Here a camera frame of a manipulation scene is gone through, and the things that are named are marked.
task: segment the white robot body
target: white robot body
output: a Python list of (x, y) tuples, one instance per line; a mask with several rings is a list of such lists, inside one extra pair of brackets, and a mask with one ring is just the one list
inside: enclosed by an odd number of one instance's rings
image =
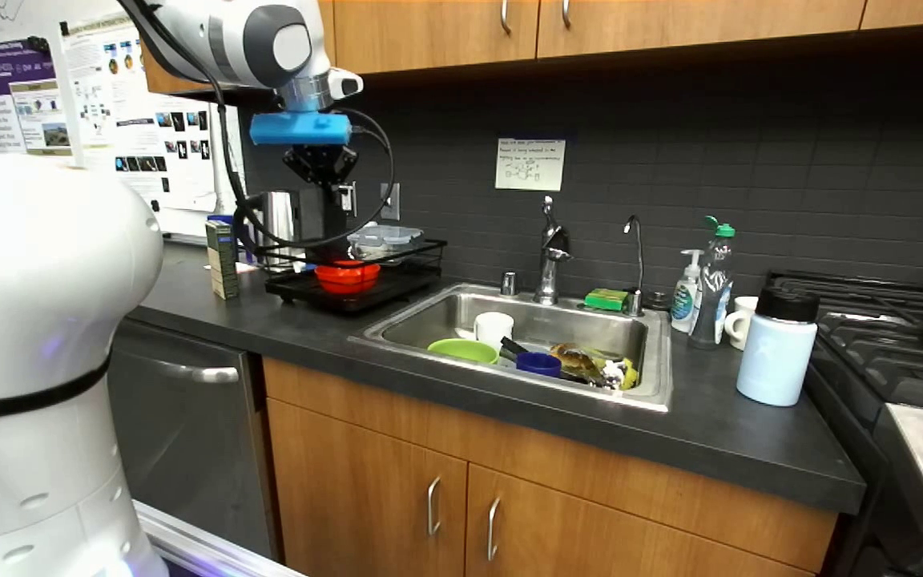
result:
[[(159, 235), (134, 191), (0, 158), (0, 400), (95, 372), (156, 270)], [(0, 417), (0, 575), (168, 575), (126, 488), (102, 376)]]

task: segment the paper sign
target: paper sign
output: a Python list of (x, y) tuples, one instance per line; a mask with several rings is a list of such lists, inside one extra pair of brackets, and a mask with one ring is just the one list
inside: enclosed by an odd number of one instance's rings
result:
[(498, 138), (492, 190), (560, 191), (565, 141), (560, 138)]

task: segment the blue item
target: blue item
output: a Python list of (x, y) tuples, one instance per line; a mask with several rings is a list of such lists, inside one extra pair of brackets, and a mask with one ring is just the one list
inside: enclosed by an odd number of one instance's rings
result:
[(549, 352), (521, 352), (517, 360), (517, 369), (558, 377), (560, 376), (560, 360), (549, 356)]
[(331, 112), (264, 112), (251, 119), (251, 145), (257, 147), (342, 147), (352, 121)]

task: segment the faucet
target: faucet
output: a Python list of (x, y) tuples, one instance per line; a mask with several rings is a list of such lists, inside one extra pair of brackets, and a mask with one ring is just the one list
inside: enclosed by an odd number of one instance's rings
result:
[(627, 215), (621, 235), (636, 242), (636, 285), (630, 285), (630, 314), (641, 314), (643, 305), (643, 223), (637, 215)]
[(539, 272), (539, 289), (536, 289), (539, 305), (558, 302), (558, 262), (567, 255), (571, 255), (567, 230), (555, 219), (555, 200), (545, 196), (542, 272)]

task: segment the bottle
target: bottle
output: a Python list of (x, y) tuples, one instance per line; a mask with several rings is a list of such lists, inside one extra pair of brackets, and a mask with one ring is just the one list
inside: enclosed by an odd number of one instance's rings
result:
[(683, 279), (677, 281), (677, 292), (673, 292), (673, 329), (691, 332), (699, 298), (703, 298), (699, 255), (704, 250), (683, 250), (683, 252), (688, 255), (688, 266), (683, 270)]
[(717, 345), (726, 302), (732, 302), (732, 289), (734, 289), (732, 252), (734, 252), (736, 227), (726, 220), (717, 220), (714, 215), (709, 215), (709, 220), (714, 230), (712, 230), (709, 255), (704, 255), (704, 270), (703, 270), (703, 302), (699, 302), (691, 339), (704, 344), (704, 345)]

